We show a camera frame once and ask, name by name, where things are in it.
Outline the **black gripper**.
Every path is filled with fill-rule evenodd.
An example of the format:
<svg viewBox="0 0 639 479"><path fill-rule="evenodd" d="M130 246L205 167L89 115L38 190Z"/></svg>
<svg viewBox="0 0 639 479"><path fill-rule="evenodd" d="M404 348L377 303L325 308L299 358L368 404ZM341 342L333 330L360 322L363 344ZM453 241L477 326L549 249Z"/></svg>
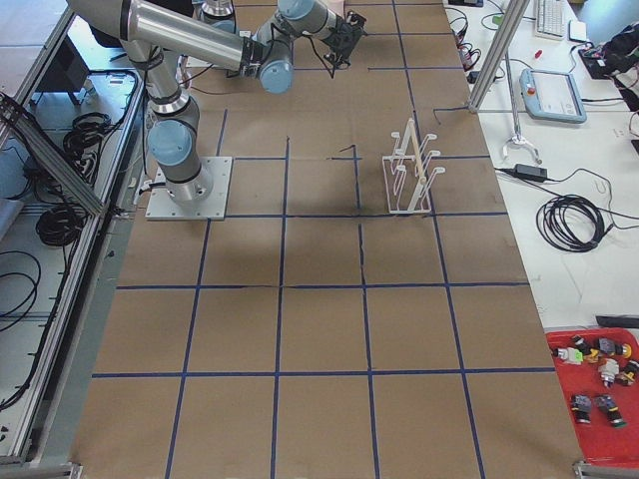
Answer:
<svg viewBox="0 0 639 479"><path fill-rule="evenodd" d="M356 12L348 12L346 18L336 16L335 25L329 27L326 45L331 58L349 58L362 36L366 36L366 18Z"/></svg>

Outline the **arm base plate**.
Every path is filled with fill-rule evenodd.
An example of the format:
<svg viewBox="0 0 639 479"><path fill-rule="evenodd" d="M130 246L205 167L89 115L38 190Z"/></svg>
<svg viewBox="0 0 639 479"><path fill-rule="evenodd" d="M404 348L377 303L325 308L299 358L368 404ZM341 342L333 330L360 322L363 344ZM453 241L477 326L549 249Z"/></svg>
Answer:
<svg viewBox="0 0 639 479"><path fill-rule="evenodd" d="M150 221L223 221L226 216L232 157L200 157L200 174L188 183L166 180L158 167L145 217Z"/></svg>

